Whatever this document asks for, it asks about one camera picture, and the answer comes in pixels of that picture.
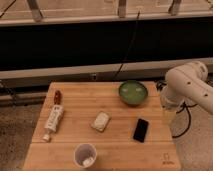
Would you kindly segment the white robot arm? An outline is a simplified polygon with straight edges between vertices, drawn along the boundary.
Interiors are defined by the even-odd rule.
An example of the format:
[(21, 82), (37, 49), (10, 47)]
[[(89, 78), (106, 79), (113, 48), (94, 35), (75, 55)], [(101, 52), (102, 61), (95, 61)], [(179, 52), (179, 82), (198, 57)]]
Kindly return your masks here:
[(160, 92), (163, 123), (170, 124), (177, 109), (189, 99), (213, 115), (213, 87), (206, 83), (207, 66), (193, 61), (176, 66), (165, 74), (166, 85)]

